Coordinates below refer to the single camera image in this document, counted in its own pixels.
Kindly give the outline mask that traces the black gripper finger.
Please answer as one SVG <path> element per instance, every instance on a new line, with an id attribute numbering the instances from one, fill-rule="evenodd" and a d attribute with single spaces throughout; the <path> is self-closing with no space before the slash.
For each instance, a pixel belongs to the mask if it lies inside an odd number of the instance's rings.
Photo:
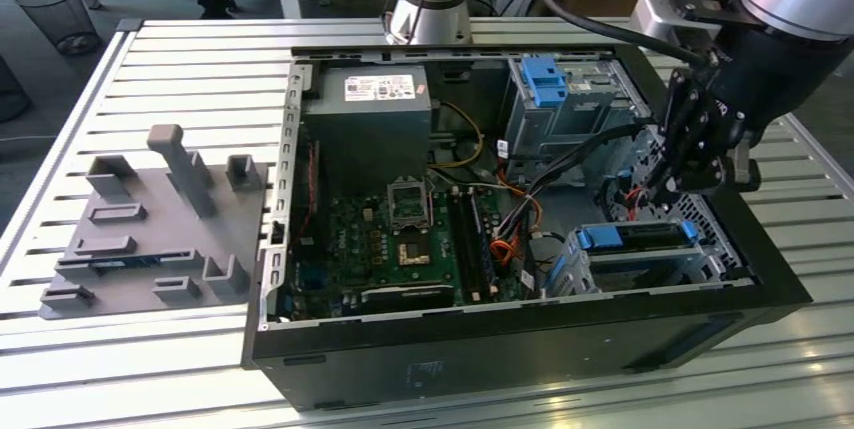
<path id="1" fill-rule="evenodd" d="M 747 142 L 739 142 L 724 156 L 724 185 L 737 192 L 755 192 L 761 184 L 756 161 Z"/>
<path id="2" fill-rule="evenodd" d="M 675 202 L 680 194 L 711 194 L 723 183 L 715 140 L 720 110 L 688 69 L 673 69 L 659 112 L 660 158 L 649 171 L 649 201 Z"/>

